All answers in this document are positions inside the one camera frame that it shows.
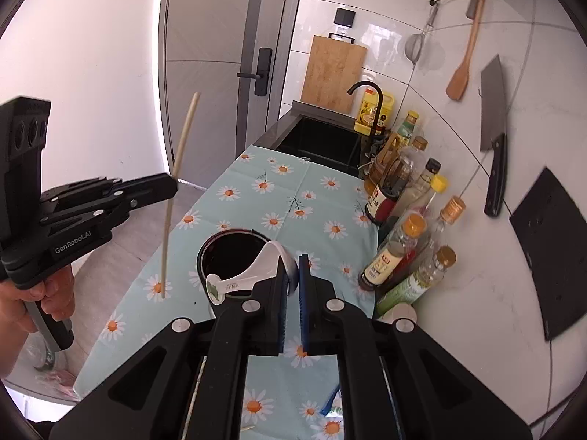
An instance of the silver screw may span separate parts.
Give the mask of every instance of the silver screw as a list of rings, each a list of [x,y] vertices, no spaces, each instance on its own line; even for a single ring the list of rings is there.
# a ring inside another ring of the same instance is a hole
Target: silver screw
[[[409,319],[400,319],[395,323],[395,328],[401,333],[411,333],[414,330],[414,323]]]
[[[256,299],[249,299],[242,304],[243,311],[246,313],[254,313],[260,309],[260,302]]]
[[[328,299],[327,308],[330,311],[342,311],[344,309],[344,301],[340,299]]]
[[[171,323],[171,329],[176,333],[183,333],[190,328],[190,320],[185,317],[180,317]]]

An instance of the gray door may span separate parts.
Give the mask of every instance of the gray door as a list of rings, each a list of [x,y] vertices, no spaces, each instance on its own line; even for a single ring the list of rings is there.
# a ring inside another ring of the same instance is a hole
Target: gray door
[[[201,93],[181,179],[209,187],[265,131],[271,84],[258,96],[255,80],[237,73],[256,73],[261,47],[275,57],[285,1],[168,0],[160,92],[170,163],[190,99]],[[277,87],[280,99],[282,81]]]

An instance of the door handle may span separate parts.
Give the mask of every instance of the door handle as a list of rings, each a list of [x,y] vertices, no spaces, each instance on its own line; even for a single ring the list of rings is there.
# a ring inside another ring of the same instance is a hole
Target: door handle
[[[271,48],[259,48],[259,57],[257,58],[257,72],[237,73],[237,77],[255,80],[255,95],[266,96],[269,86],[269,69],[271,68],[271,57],[273,50]]]

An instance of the black bottle cap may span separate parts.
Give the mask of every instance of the black bottle cap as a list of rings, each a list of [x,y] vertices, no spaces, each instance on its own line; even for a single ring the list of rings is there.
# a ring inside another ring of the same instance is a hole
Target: black bottle cap
[[[438,162],[436,159],[433,159],[432,157],[428,159],[428,162],[426,162],[426,170],[432,172],[435,175],[439,173],[441,167],[442,165],[440,162]]]

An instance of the wooden cutting board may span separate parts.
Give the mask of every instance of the wooden cutting board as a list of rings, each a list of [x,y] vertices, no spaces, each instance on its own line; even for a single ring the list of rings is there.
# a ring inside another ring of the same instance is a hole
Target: wooden cutting board
[[[347,90],[363,73],[367,48],[315,36],[303,82],[302,102],[348,114],[353,97]]]

